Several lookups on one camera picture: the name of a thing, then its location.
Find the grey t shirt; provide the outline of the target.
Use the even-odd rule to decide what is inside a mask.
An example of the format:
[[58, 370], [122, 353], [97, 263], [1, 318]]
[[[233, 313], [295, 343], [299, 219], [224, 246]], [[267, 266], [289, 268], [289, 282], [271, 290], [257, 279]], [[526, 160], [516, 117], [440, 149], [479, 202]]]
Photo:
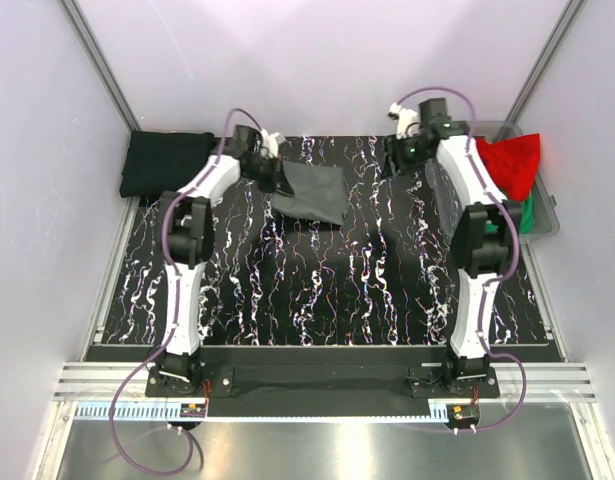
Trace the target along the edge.
[[292, 196], [275, 193], [272, 208], [287, 217], [342, 226], [347, 214], [348, 194], [340, 167], [284, 163]]

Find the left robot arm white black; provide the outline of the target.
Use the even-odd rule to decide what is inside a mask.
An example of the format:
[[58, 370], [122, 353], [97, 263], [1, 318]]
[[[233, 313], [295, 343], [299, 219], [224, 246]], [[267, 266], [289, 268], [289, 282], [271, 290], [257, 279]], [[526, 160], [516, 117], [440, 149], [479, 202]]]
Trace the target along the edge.
[[279, 155], [284, 142], [279, 132], [238, 125], [186, 185], [161, 195], [167, 310], [162, 346], [149, 356], [152, 385], [183, 396], [209, 385], [203, 378], [197, 321], [200, 284], [215, 245], [212, 208], [242, 178], [255, 181], [265, 193], [293, 194]]

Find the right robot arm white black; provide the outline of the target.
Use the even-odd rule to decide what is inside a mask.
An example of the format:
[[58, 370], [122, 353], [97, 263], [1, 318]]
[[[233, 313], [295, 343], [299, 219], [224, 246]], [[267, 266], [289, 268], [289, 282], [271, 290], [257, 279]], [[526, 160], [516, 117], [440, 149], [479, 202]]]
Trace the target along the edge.
[[457, 317], [444, 358], [436, 368], [410, 374], [412, 393], [475, 398], [496, 386], [489, 328], [502, 282], [516, 270], [523, 209], [496, 185], [477, 151], [473, 128], [455, 121], [443, 98], [410, 109], [394, 102], [394, 134], [383, 141], [385, 178], [423, 168], [442, 182], [434, 192], [447, 215], [450, 257], [459, 274]]

